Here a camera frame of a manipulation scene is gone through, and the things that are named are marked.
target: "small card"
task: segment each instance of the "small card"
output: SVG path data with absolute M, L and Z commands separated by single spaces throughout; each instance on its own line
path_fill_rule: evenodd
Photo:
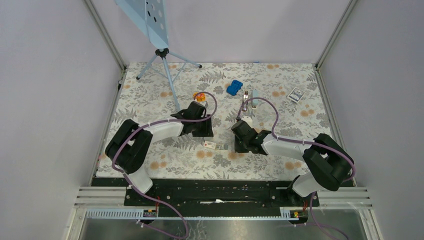
M 212 141 L 204 141 L 203 147 L 208 148 L 208 149 L 215 149 L 217 147 L 217 144 L 215 142 L 212 142 Z
M 305 95 L 304 91 L 300 90 L 298 87 L 295 87 L 288 94 L 287 98 L 295 103 L 298 103 L 304 95 Z
M 216 150 L 228 150 L 228 144 L 218 143 L 216 145 Z

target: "glass panel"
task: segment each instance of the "glass panel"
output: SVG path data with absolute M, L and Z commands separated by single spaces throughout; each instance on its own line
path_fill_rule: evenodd
M 319 223 L 339 228 L 350 239 L 366 240 L 361 218 L 355 210 L 314 211 Z M 328 236 L 316 226 L 282 227 L 291 225 L 277 220 L 189 220 L 188 240 L 328 240 Z M 180 220 L 156 220 L 152 226 L 171 234 L 183 236 L 184 225 Z M 334 230 L 328 230 L 338 239 L 345 239 Z M 148 228 L 140 228 L 134 220 L 86 219 L 82 240 L 169 240 L 170 237 Z

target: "gray wall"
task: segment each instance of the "gray wall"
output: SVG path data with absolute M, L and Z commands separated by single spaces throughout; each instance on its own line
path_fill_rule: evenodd
M 119 74 L 81 0 L 0 1 L 0 239 L 62 237 Z
M 384 239 L 424 239 L 424 1 L 359 1 L 322 68 Z
M 123 60 L 148 62 L 155 48 L 115 1 L 93 2 Z M 315 63 L 348 2 L 168 0 L 169 46 L 199 62 Z

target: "light blue board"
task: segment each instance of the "light blue board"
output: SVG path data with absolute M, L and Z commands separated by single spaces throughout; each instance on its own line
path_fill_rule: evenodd
M 115 0 L 115 3 L 156 48 L 168 47 L 165 0 Z

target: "blue toy car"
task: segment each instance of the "blue toy car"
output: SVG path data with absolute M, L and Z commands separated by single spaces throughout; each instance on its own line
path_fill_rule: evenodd
M 242 86 L 243 83 L 234 79 L 231 85 L 226 88 L 226 92 L 229 93 L 231 96 L 235 96 L 237 92 L 242 88 Z

